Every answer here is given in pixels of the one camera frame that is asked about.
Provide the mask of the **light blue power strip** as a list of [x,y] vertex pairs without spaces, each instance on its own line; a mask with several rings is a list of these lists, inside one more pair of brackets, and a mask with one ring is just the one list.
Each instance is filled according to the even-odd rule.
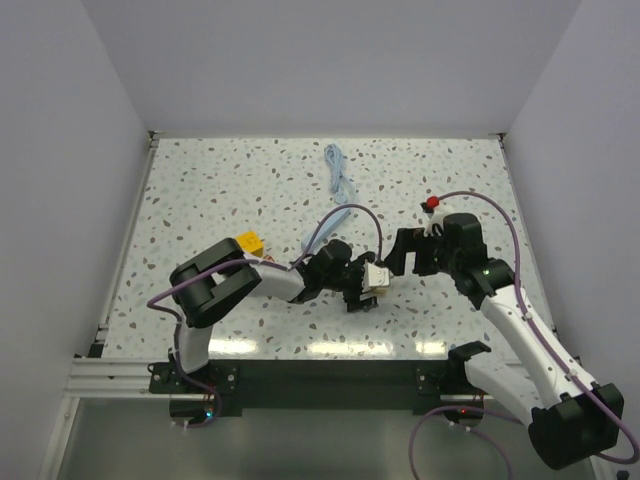
[[323,225],[321,226],[321,228],[320,228],[320,230],[319,230],[319,232],[317,234],[315,234],[314,232],[311,232],[301,241],[301,250],[304,251],[307,247],[309,247],[310,251],[313,252],[349,216],[350,216],[350,212],[349,212],[348,209],[342,209],[342,210],[334,212],[331,216],[329,216],[326,219],[326,221],[323,223]]

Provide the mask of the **yellow cube socket adapter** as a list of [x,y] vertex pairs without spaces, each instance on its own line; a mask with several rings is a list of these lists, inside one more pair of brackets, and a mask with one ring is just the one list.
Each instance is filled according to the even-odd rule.
[[250,255],[262,258],[264,256],[264,241],[254,231],[247,231],[235,237],[240,248]]

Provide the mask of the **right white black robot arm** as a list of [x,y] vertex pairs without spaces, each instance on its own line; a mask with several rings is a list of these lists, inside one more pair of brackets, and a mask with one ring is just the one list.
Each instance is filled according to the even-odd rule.
[[526,373],[511,371],[481,342],[450,351],[448,386],[459,393],[476,387],[506,407],[526,427],[538,456],[563,469],[614,447],[624,398],[602,385],[560,344],[528,301],[516,275],[487,252],[479,220],[446,214],[429,228],[401,228],[384,260],[394,276],[414,254],[419,276],[447,274],[458,292],[493,324]]

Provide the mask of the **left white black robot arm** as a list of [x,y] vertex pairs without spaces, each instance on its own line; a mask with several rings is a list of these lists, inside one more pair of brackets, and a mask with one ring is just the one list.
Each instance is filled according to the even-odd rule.
[[326,290],[340,293],[349,313],[375,307],[378,291],[390,284],[390,271],[373,252],[351,255],[348,244],[332,240],[284,266],[246,253],[227,238],[179,265],[169,277],[171,297],[185,316],[174,339],[173,382],[185,392],[205,385],[213,326],[249,296],[302,304]]

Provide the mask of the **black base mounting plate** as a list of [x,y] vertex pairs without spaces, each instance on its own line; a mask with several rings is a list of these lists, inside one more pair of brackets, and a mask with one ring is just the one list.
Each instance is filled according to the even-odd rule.
[[151,363],[149,392],[169,398],[174,420],[240,417],[250,409],[401,410],[422,415],[444,405],[483,407],[490,397],[446,379],[445,360],[213,360],[181,378],[172,361]]

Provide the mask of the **aluminium table frame rail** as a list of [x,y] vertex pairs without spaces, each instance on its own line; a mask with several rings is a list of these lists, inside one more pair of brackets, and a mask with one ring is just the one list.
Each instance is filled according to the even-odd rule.
[[149,360],[77,358],[63,393],[89,399],[129,399],[149,395]]

